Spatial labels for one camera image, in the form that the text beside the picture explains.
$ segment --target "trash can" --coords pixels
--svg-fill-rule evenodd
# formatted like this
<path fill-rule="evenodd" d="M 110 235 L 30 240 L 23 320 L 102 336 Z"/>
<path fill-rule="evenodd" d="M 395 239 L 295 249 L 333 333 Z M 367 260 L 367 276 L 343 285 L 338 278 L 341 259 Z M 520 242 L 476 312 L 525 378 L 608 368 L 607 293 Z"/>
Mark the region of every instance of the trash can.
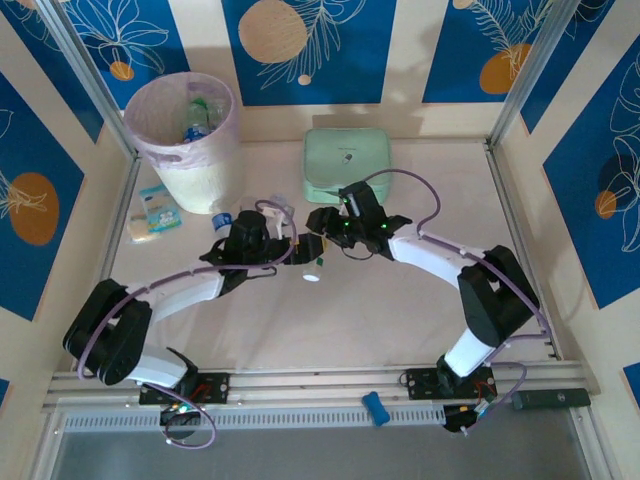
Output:
<path fill-rule="evenodd" d="M 198 99 L 215 112 L 215 129 L 184 143 L 187 110 Z M 142 157 L 183 209 L 207 214 L 242 195 L 238 106 L 231 89 L 220 80 L 194 72 L 156 78 L 131 98 L 124 123 Z"/>

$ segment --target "table surface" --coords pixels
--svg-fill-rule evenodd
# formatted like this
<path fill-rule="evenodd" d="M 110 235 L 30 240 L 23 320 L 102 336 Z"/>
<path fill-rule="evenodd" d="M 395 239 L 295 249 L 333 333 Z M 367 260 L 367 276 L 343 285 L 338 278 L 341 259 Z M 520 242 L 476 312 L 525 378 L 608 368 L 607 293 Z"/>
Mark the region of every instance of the table surface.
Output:
<path fill-rule="evenodd" d="M 283 194 L 304 231 L 317 205 L 302 194 L 302 143 L 242 148 L 244 195 Z M 395 141 L 392 149 L 395 167 L 424 176 L 442 198 L 442 212 L 430 231 L 466 245 L 513 248 L 481 143 Z M 145 164 L 136 192 L 158 183 Z M 419 182 L 395 175 L 384 207 L 389 215 L 417 221 L 433 211 L 434 201 Z M 130 213 L 141 210 L 134 194 Z M 237 211 L 235 205 L 232 213 Z M 131 244 L 125 229 L 112 277 L 139 285 L 194 265 L 210 250 L 215 234 L 209 215 L 182 213 L 180 228 L 146 244 Z M 435 363 L 465 329 L 459 292 L 439 278 L 382 257 L 350 260 L 337 247 L 324 260 L 318 283 L 302 279 L 302 266 L 283 266 L 275 278 L 246 282 L 152 326 L 148 341 L 171 346 L 204 369 L 358 368 Z M 147 299 L 153 306 L 162 294 Z M 530 320 L 519 333 L 538 332 Z M 542 342 L 520 342 L 500 359 L 547 360 L 548 353 Z"/>

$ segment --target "mint green box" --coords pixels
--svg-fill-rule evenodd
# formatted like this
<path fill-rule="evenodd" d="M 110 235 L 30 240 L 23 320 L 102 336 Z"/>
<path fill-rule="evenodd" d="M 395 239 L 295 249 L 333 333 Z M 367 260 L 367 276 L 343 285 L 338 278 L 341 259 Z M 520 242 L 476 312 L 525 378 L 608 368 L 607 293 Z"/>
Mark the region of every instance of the mint green box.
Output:
<path fill-rule="evenodd" d="M 311 203 L 337 205 L 338 189 L 385 168 L 391 168 L 391 143 L 380 128 L 314 128 L 304 136 L 303 191 Z M 367 183 L 382 204 L 391 174 Z"/>

